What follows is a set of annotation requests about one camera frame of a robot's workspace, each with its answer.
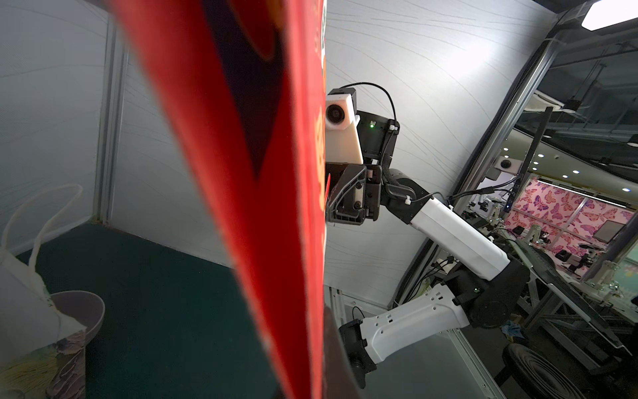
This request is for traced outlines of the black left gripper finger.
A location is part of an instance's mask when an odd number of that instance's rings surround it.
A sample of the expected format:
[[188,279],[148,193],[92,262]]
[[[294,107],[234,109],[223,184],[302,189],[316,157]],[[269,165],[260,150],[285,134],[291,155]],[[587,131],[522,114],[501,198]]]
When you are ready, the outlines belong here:
[[337,330],[332,310],[323,309],[323,399],[360,399],[361,391],[355,381],[351,365]]

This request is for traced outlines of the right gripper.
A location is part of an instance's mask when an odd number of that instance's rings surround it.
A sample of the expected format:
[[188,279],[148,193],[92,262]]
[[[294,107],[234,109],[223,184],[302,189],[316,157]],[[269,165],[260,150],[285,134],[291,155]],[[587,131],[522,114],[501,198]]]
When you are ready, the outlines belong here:
[[326,221],[361,225],[378,220],[382,168],[369,164],[327,163]]

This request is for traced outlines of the red RICH paper bag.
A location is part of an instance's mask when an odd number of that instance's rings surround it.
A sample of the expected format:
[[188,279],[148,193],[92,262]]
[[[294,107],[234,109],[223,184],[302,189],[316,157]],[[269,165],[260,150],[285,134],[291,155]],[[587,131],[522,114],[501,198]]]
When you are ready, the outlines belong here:
[[289,398],[323,394],[324,1],[114,1]]

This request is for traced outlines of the floral print paper bag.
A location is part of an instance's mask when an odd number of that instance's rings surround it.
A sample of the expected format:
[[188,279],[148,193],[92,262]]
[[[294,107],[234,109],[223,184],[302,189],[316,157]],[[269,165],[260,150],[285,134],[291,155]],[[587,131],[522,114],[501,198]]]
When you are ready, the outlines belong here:
[[28,262],[8,249],[11,228],[36,200],[33,196],[14,212],[1,236],[1,396],[83,398],[86,326],[56,307],[36,270],[43,239],[63,212],[39,231]]

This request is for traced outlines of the green felt table mat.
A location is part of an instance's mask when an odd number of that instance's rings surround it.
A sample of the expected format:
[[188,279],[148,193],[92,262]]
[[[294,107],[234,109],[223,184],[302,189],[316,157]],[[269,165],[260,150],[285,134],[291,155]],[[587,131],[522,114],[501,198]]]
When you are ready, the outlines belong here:
[[231,269],[97,224],[44,244],[37,269],[51,292],[106,305],[86,349],[89,398],[277,395]]

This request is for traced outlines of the pink ceramic bowl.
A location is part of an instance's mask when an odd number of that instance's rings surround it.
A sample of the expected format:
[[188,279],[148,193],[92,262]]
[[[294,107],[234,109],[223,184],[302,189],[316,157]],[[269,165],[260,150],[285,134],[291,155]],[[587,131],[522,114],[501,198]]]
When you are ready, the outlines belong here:
[[56,308],[86,327],[86,344],[99,333],[106,314],[103,299],[92,292],[69,290],[51,296]]

